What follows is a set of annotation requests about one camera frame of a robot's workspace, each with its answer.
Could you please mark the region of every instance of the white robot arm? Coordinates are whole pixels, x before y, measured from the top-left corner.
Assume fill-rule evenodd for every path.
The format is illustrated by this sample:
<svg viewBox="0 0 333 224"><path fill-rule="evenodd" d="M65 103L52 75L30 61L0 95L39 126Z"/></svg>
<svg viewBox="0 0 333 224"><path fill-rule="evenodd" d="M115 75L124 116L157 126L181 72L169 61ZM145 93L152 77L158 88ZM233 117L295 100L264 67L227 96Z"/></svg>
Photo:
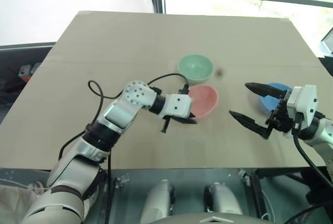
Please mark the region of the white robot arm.
<svg viewBox="0 0 333 224"><path fill-rule="evenodd" d="M267 84L246 83L245 86L253 93L279 99L275 110L269 114L264 128L253 119L237 112L230 114L244 127L268 139L273 129L293 135L296 148L306 162L314 168L315 172L331 188L333 184L307 157L299 145L298 138L313 147L324 160L327 171L333 181L333 121L317 112L318 99L315 85L296 86L293 90L282 91Z"/></svg>
<svg viewBox="0 0 333 224"><path fill-rule="evenodd" d="M141 108L161 119L188 118L191 98L187 94L162 96L143 81L129 83L121 96L74 140L51 171L47 181L49 190L31 206L22 223L82 223L83 200L94 192L101 179L99 163L108 157Z"/></svg>

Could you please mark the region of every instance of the bowl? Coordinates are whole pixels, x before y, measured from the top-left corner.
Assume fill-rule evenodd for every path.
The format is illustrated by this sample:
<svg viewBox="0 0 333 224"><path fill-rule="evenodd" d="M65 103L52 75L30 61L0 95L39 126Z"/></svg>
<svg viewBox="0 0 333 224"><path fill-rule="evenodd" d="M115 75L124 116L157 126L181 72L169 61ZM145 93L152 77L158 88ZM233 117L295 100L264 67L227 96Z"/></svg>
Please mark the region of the bowl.
<svg viewBox="0 0 333 224"><path fill-rule="evenodd" d="M188 95L192 98L191 112L193 120L206 119L219 101L219 94L215 88L207 84L194 85L189 88Z"/></svg>
<svg viewBox="0 0 333 224"><path fill-rule="evenodd" d="M268 83L268 85L275 87L277 89L280 90L291 90L292 88L282 84L282 83L276 83L276 82L272 82L272 83ZM265 115L269 115L270 112L272 110L275 110L276 106L279 104L279 99L274 98L270 95L268 96L259 96L259 108L260 110L265 114Z"/></svg>
<svg viewBox="0 0 333 224"><path fill-rule="evenodd" d="M214 64L205 56L190 54L178 62L178 70L191 84L203 83L213 74Z"/></svg>

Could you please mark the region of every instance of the wire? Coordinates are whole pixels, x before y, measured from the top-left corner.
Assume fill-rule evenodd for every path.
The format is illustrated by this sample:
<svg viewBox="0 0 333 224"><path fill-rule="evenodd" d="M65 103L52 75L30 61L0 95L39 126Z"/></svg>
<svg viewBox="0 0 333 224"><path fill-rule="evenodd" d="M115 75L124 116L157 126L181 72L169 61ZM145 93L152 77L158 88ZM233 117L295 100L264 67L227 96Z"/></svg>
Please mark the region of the wire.
<svg viewBox="0 0 333 224"><path fill-rule="evenodd" d="M104 94L103 94L103 90L102 88L99 86L98 82L94 81L94 80L90 80L88 81L88 87L90 88L90 90L92 90L92 87L91 87L91 83L95 84L99 90L99 93L100 93L100 101L99 101L99 105L98 105L98 109L97 109L97 112L94 116L94 119L92 120L91 123L94 123L96 120L97 120L97 117L99 116L100 114L100 111L102 109L102 106L103 106L103 102L104 102Z"/></svg>
<svg viewBox="0 0 333 224"><path fill-rule="evenodd" d="M313 211L313 210L315 210L317 208L324 207L324 206L327 206L327 205L330 205L330 204L332 204L332 201L320 203L320 204L314 205L312 207L306 208L305 210L303 210L303 211L299 212L298 214L296 214L296 215L292 216L291 218L289 218L284 224L290 224L294 220L296 220L297 218L299 218L300 216L305 215L308 212Z"/></svg>
<svg viewBox="0 0 333 224"><path fill-rule="evenodd" d="M21 184L17 181L12 181L12 180L7 180L7 179L0 179L0 181L5 181L5 182L12 183L12 184L16 184L16 185L21 186L21 187L26 188L26 189L38 189L38 190L44 189L44 190L48 190L48 188L34 188L34 187L30 187L28 185Z"/></svg>
<svg viewBox="0 0 333 224"><path fill-rule="evenodd" d="M304 160L310 165L310 167L315 171L315 173L323 180L323 182L328 187L333 188L332 182L330 182L328 178L319 170L319 168L316 165L314 165L314 163L310 160L305 151L302 149L300 142L298 140L298 136L296 134L293 135L293 142L295 143L298 152L300 152Z"/></svg>
<svg viewBox="0 0 333 224"><path fill-rule="evenodd" d="M95 85L97 86L97 88L98 88L98 90L99 90L99 94L97 94L97 93L93 90L93 88L91 87L91 83L93 83L93 84L95 84ZM98 84L98 82L96 82L96 81L94 81L94 80L90 80L90 81L88 81L88 87L90 88L91 91L93 91L94 94L97 94L97 95L100 96L100 101L99 101L99 105L98 105L97 112L96 112L96 114L95 114L95 116L94 116L94 118L93 118L93 120L92 120L92 122L91 122L91 123L94 123L94 122L96 121L97 117L98 117L99 114L100 114L100 111L101 111L101 109L102 109L102 106L103 106L103 102L104 102L104 98L105 98L105 97L104 97L104 94L103 94L103 90L102 90L102 88L100 87L100 85ZM66 143L61 147L61 149L60 149L60 151L59 151L59 157L58 157L58 160L60 160L60 159L62 158L63 151L65 150L65 148L66 148L70 143L72 143L76 138L80 137L80 136L83 135L83 134L84 134L84 131L78 133L76 136L74 136L73 138L71 138L68 142L66 142Z"/></svg>
<svg viewBox="0 0 333 224"><path fill-rule="evenodd" d="M270 206L271 213L272 213L272 217L273 217L273 222L275 223L275 214L274 214L274 210L273 210L272 203L271 203L269 197L267 196L267 194L266 194L263 190L261 190L261 192L262 192L262 194L264 195L264 197L266 198L266 200L267 200L267 202L268 202L268 205ZM261 217L261 219L263 219L266 215L270 216L269 213L266 213L266 214L264 214L264 215Z"/></svg>
<svg viewBox="0 0 333 224"><path fill-rule="evenodd" d="M182 77L182 78L184 78L184 80L186 81L186 84L188 85L188 80L187 80L187 78L186 78L184 75L179 74L179 73L165 74L165 75L163 75L163 76L160 76L160 77L157 77L157 78L151 80L150 82L147 83L147 85L151 85L153 82L156 82L157 80L160 80L160 79L165 78L165 77L170 77L170 76L179 76L179 77Z"/></svg>
<svg viewBox="0 0 333 224"><path fill-rule="evenodd" d="M120 91L119 93L118 93L118 95L116 95L116 96L114 96L114 97L111 97L111 96L105 96L105 95L103 95L103 93L101 93L101 90L99 90L99 94L91 87L91 85L90 85L90 82L94 82L96 85L98 84L97 82L95 82L95 81L89 81L88 82L88 87L89 87L89 89L91 90L91 92L93 92L95 95L98 95L98 96L103 96L103 98L106 98L106 99L117 99L120 95L121 95L121 93L123 93L123 91Z"/></svg>
<svg viewBox="0 0 333 224"><path fill-rule="evenodd" d="M63 151L65 150L65 148L72 142L74 141L76 138L79 138L81 135L84 134L84 131L78 133L76 136L74 136L73 138L71 138L68 142L66 142L60 149L59 151L59 156L58 156L58 160L60 160L62 158L63 155Z"/></svg>
<svg viewBox="0 0 333 224"><path fill-rule="evenodd" d="M323 180L323 182L329 187L333 188L332 182L318 169L318 167L311 161L311 159L307 156L305 151L302 149L298 135L301 132L301 126L302 126L302 121L303 121L303 114L302 113L297 113L295 116L295 121L293 123L291 133L293 137L293 142L298 150L298 152L303 156L304 160L309 164L309 166L315 171L315 173Z"/></svg>

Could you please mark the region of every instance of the red object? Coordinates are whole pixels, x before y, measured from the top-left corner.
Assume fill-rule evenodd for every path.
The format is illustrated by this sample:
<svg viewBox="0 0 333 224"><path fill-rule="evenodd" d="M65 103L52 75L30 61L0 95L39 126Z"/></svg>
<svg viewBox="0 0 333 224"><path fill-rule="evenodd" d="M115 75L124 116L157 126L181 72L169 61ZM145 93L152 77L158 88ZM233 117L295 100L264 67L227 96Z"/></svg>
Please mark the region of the red object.
<svg viewBox="0 0 333 224"><path fill-rule="evenodd" d="M24 82L28 82L30 80L30 76L24 76L24 77L21 77L21 79L24 81Z"/></svg>
<svg viewBox="0 0 333 224"><path fill-rule="evenodd" d="M206 118L219 101L217 90L207 84L190 87L188 95L192 98L191 112L196 116L193 118L196 121Z"/></svg>

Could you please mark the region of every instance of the table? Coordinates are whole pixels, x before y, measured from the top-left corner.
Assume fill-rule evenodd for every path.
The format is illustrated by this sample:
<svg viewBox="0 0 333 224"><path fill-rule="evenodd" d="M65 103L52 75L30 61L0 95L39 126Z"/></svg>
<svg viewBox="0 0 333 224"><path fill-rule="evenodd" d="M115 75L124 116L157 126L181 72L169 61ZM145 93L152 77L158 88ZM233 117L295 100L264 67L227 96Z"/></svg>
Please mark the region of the table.
<svg viewBox="0 0 333 224"><path fill-rule="evenodd" d="M166 134L160 132L163 121L140 111L112 150L113 169L307 166L282 133L264 140L228 113L263 124L258 97L244 83L281 82L316 84L318 110L333 116L332 78L289 20L81 11L0 125L0 167L51 169L60 147L97 110L99 97L87 88L88 80L116 95L132 80L175 71L190 53L209 57L223 70L207 81L219 92L217 108L198 125L171 121ZM163 93L182 85L172 77L155 84ZM317 165L324 164L302 146Z"/></svg>

